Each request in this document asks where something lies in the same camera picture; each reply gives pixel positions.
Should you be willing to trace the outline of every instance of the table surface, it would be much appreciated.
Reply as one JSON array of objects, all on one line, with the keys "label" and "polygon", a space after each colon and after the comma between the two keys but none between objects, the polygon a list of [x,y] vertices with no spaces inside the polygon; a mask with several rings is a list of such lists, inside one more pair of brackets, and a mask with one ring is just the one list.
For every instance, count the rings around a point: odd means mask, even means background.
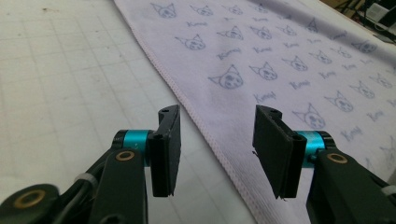
[{"label": "table surface", "polygon": [[[39,183],[64,192],[118,130],[156,130],[174,104],[112,1],[0,2],[0,201]],[[149,222],[255,223],[184,108],[181,128],[175,196],[153,198],[146,170]]]}]

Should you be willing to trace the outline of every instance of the black cable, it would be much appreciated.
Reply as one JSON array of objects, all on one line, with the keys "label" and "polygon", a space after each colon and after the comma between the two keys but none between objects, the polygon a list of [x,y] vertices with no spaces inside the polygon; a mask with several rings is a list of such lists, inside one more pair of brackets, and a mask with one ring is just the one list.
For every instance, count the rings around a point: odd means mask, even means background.
[{"label": "black cable", "polygon": [[[370,172],[369,170],[367,170],[369,172],[369,176],[372,178],[372,180],[382,189],[384,187],[389,186],[389,184],[387,182],[385,182],[384,180],[382,180],[381,178],[379,178],[378,176],[376,176],[375,174],[373,174],[372,172]],[[391,203],[393,203],[393,205],[396,206],[396,195],[389,195],[388,199],[390,200]]]},{"label": "black cable", "polygon": [[76,207],[78,207],[78,205],[81,205],[81,203],[84,201],[90,189],[91,186],[89,182],[83,183],[76,196],[66,205],[66,207],[62,210],[62,212],[55,218],[53,224],[65,223],[67,218],[74,211],[74,209],[76,209]]},{"label": "black cable", "polygon": [[[90,174],[96,177],[96,179],[99,181],[100,175],[102,175],[103,168],[105,167],[105,162],[99,163],[97,166],[92,168],[92,171]],[[64,194],[61,196],[61,201],[62,204],[68,204],[78,193],[78,190],[81,188],[82,184],[84,183],[84,180],[77,180]]]}]

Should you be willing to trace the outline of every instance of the cat print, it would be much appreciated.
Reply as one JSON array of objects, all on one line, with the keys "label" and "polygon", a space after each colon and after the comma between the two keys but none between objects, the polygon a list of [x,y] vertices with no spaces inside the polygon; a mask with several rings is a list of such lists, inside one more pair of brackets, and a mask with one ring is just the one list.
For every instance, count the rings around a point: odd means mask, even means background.
[{"label": "cat print", "polygon": [[158,12],[158,14],[164,19],[172,19],[177,16],[173,3],[167,7],[161,7],[159,5],[155,5],[152,3],[151,5]]},{"label": "cat print", "polygon": [[288,25],[286,26],[286,28],[282,28],[282,27],[276,27],[276,28],[281,30],[286,35],[289,35],[289,36],[297,35],[297,33],[295,33],[294,30],[291,29]]},{"label": "cat print", "polygon": [[358,93],[360,93],[361,95],[363,95],[367,99],[374,99],[375,98],[374,92],[371,91],[361,81],[359,81],[359,87],[355,87],[355,86],[349,86],[349,87],[351,87],[353,90],[357,91]]},{"label": "cat print", "polygon": [[204,49],[205,48],[205,43],[201,39],[199,35],[196,35],[195,38],[193,39],[185,39],[181,37],[175,37],[178,39],[184,46],[186,46],[187,49],[191,50],[198,50],[198,49]]},{"label": "cat print", "polygon": [[233,7],[225,7],[227,10],[229,10],[231,13],[235,14],[235,15],[242,15],[244,12],[242,11],[241,8],[239,8],[237,5],[233,6]]},{"label": "cat print", "polygon": [[324,118],[319,112],[309,104],[307,112],[295,112],[292,111],[301,121],[305,122],[313,130],[321,130],[326,126]]},{"label": "cat print", "polygon": [[361,43],[352,43],[352,46],[362,53],[372,53],[376,50],[377,45],[370,43],[368,40]]},{"label": "cat print", "polygon": [[309,53],[310,55],[314,56],[316,59],[318,59],[321,63],[329,64],[332,63],[332,60],[326,56],[321,50],[319,51],[319,54],[314,54],[314,53]]},{"label": "cat print", "polygon": [[277,73],[274,71],[269,63],[265,63],[263,67],[250,66],[250,68],[251,70],[253,70],[253,72],[255,72],[257,75],[260,75],[265,80],[271,81],[277,79]]},{"label": "cat print", "polygon": [[287,63],[297,71],[303,72],[308,70],[308,66],[306,66],[306,64],[303,63],[303,61],[301,61],[301,59],[298,56],[295,56],[294,60],[292,61],[287,59],[282,59],[282,60],[283,62]]},{"label": "cat print", "polygon": [[257,29],[257,28],[250,26],[250,29],[254,32],[254,34],[259,36],[261,39],[271,39],[272,38],[270,31],[265,27],[262,27],[261,29]]},{"label": "cat print", "polygon": [[260,13],[267,13],[268,10],[265,9],[265,7],[262,5],[262,3],[260,3],[257,7],[253,7],[256,11],[260,12]]},{"label": "cat print", "polygon": [[305,29],[313,34],[318,33],[318,27],[317,23],[315,22],[315,18],[311,22],[309,22],[307,26],[305,26]]},{"label": "cat print", "polygon": [[393,67],[393,71],[387,70],[387,72],[396,76],[396,66]]},{"label": "cat print", "polygon": [[326,96],[324,98],[329,100],[330,103],[336,105],[340,110],[344,112],[351,112],[353,110],[352,103],[350,103],[340,91],[337,92],[337,97],[335,98],[326,97]]},{"label": "cat print", "polygon": [[380,147],[387,158],[388,168],[390,169],[395,164],[396,141],[393,136],[390,136],[390,147]]},{"label": "cat print", "polygon": [[224,75],[210,77],[209,79],[226,90],[233,90],[244,84],[244,80],[239,76],[239,72],[234,65],[231,65]]},{"label": "cat print", "polygon": [[350,55],[346,50],[344,50],[342,47],[340,49],[332,49],[344,58],[352,58],[352,55]]},{"label": "cat print", "polygon": [[379,73],[378,73],[378,77],[370,77],[370,79],[374,80],[376,83],[387,89],[393,87],[393,85],[386,78],[382,77],[381,74]]},{"label": "cat print", "polygon": [[223,35],[223,36],[227,36],[233,39],[240,39],[243,40],[244,37],[242,36],[241,31],[238,29],[237,26],[235,26],[232,30],[230,31],[223,31],[223,32],[219,32],[219,35]]},{"label": "cat print", "polygon": [[194,11],[196,11],[201,16],[213,16],[212,10],[210,10],[209,6],[205,7],[193,7],[190,6]]}]

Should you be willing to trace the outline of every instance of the teal cylindrical joint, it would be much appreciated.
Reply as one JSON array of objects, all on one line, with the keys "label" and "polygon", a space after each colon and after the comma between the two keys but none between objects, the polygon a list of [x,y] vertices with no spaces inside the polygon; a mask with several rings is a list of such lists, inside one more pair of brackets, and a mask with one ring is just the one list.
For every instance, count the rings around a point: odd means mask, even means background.
[{"label": "teal cylindrical joint", "polygon": [[314,168],[313,161],[316,159],[318,150],[325,149],[323,138],[315,131],[296,131],[306,138],[303,168]]},{"label": "teal cylindrical joint", "polygon": [[144,164],[149,166],[148,155],[146,155],[146,142],[148,139],[149,130],[128,130],[125,134],[123,147],[139,150],[143,155]]}]

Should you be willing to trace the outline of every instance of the white fabric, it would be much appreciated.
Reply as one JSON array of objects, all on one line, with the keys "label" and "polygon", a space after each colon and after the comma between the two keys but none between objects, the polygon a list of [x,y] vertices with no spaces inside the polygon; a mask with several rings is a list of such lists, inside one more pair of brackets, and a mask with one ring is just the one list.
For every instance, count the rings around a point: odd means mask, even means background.
[{"label": "white fabric", "polygon": [[258,222],[308,223],[312,171],[297,199],[275,199],[252,153],[256,104],[280,110],[293,130],[327,131],[384,179],[394,171],[393,46],[298,1],[115,2]]}]

